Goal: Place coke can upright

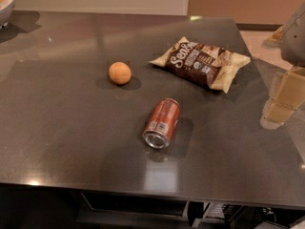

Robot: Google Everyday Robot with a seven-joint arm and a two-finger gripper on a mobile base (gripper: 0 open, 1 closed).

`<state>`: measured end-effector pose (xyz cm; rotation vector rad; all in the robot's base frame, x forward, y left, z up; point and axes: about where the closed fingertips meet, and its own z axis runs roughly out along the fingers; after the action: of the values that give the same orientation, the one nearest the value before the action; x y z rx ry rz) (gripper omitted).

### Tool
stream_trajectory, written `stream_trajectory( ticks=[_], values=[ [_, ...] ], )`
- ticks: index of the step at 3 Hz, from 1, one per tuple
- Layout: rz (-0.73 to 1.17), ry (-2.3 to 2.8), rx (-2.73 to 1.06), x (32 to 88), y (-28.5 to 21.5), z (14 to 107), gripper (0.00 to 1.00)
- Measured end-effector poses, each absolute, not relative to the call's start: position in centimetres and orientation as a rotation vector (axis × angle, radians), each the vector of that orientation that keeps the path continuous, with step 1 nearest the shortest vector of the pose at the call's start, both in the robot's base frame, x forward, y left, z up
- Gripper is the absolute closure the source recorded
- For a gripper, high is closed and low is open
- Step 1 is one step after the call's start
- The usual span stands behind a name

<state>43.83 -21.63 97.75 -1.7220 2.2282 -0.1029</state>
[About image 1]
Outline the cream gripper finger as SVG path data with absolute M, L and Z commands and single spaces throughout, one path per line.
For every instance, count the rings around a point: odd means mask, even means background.
M 263 124 L 284 124 L 305 102 L 305 69 L 276 73 L 262 112 Z

